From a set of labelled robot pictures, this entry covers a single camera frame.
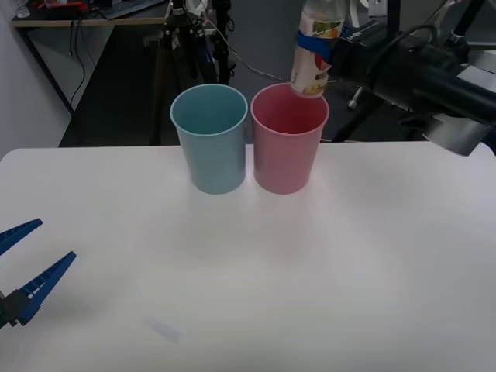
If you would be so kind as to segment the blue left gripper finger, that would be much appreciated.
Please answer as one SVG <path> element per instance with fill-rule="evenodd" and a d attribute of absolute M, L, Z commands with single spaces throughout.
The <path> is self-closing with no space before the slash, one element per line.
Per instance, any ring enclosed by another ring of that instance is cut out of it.
<path fill-rule="evenodd" d="M 69 252 L 30 282 L 1 299 L 1 327 L 29 323 L 77 257 Z"/>
<path fill-rule="evenodd" d="M 10 250 L 20 240 L 43 224 L 41 219 L 34 219 L 0 233 L 0 255 Z"/>

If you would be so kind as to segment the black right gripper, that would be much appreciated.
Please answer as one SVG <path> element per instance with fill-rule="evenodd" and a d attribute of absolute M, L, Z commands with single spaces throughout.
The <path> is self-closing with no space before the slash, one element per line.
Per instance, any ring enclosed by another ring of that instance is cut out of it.
<path fill-rule="evenodd" d="M 340 33 L 339 39 L 324 39 L 298 31 L 298 46 L 331 63 L 332 79 L 367 85 L 367 68 L 389 41 L 386 25 L 378 21 L 358 28 L 343 25 Z"/>

